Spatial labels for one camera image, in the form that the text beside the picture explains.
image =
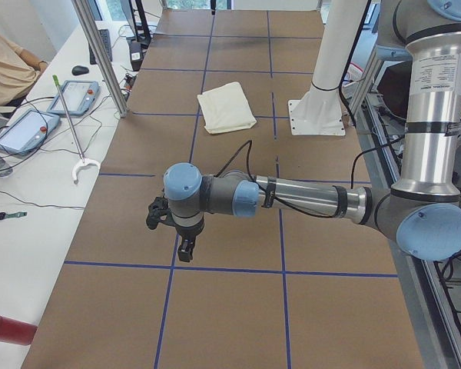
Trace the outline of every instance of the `label sticker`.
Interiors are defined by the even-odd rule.
[[[410,95],[454,91],[459,55],[440,55],[413,62]]]

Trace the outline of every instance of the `reacher grabber tool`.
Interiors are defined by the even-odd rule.
[[[86,168],[89,165],[95,165],[99,169],[101,168],[101,163],[94,159],[86,158],[84,152],[82,151],[82,147],[80,146],[80,142],[78,141],[77,132],[75,131],[75,126],[73,121],[71,121],[70,113],[68,112],[67,103],[65,98],[63,97],[63,91],[61,90],[60,82],[58,82],[58,76],[53,75],[53,80],[55,81],[56,89],[58,90],[58,96],[60,96],[61,103],[63,104],[63,109],[65,110],[65,115],[67,116],[68,124],[70,125],[71,134],[74,136],[75,145],[77,146],[78,156],[80,156],[80,160],[76,165],[74,165],[73,169],[71,170],[71,176],[74,179],[74,183],[78,183],[77,173],[82,168]]]

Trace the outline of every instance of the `white table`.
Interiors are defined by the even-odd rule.
[[[114,44],[118,31],[123,36],[131,34],[129,28],[121,28],[123,24],[99,22],[98,27],[110,30],[111,44]],[[90,72],[75,77],[71,74],[74,65],[85,65]],[[113,47],[113,68],[119,81],[126,73],[125,68],[131,69],[128,44],[124,38],[118,39]],[[89,65],[88,44],[80,26],[55,56],[29,93],[28,100],[56,94],[53,74],[58,76],[60,83],[66,79],[98,81],[101,90],[95,106],[99,105],[104,96],[109,95],[98,66]],[[45,110],[50,102],[51,100],[47,100],[34,104],[37,109]],[[20,108],[14,117],[18,117],[28,108],[30,106],[27,105]],[[102,121],[102,128],[91,143],[86,157],[102,161],[118,125],[119,115],[111,98],[107,98],[93,116]],[[91,118],[86,118],[77,126],[83,148],[98,126],[99,123]],[[52,138],[65,130],[65,133]],[[44,149],[66,148],[76,151],[66,119],[61,120],[50,138],[43,145]],[[14,158],[7,160],[11,165],[18,161]],[[84,207],[98,176],[98,169],[91,166],[80,171],[79,182],[75,185],[71,170],[77,161],[77,154],[66,151],[39,151],[25,163],[15,167],[12,175],[0,178],[0,191],[37,204]],[[0,315],[38,324],[81,219],[82,210],[37,208],[0,194],[0,211],[28,212],[23,218],[0,221]],[[29,346],[0,342],[0,369],[20,367],[28,349]]]

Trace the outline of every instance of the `computer mouse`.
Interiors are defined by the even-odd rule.
[[[83,66],[83,65],[76,65],[71,69],[71,73],[73,75],[85,75],[89,73],[89,68]]]

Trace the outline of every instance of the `metal pole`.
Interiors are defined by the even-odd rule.
[[[374,45],[369,60],[367,61],[367,66],[363,71],[362,78],[357,84],[357,88],[353,93],[352,100],[350,103],[350,110],[352,114],[355,115],[359,110],[359,107],[362,105],[362,101],[369,93],[370,89],[374,85],[376,78],[383,67],[383,61],[379,60],[376,56],[376,46]]]
[[[120,117],[125,117],[128,110],[126,101],[124,100],[123,94],[119,88],[118,80],[114,74],[111,62],[104,50],[98,27],[96,26],[94,16],[92,15],[92,10],[87,0],[71,0],[71,3],[75,8],[78,20],[84,29],[85,37],[94,52],[99,68],[101,69],[102,76],[106,82],[106,86],[108,87],[109,93],[116,105],[116,109],[120,113]]]

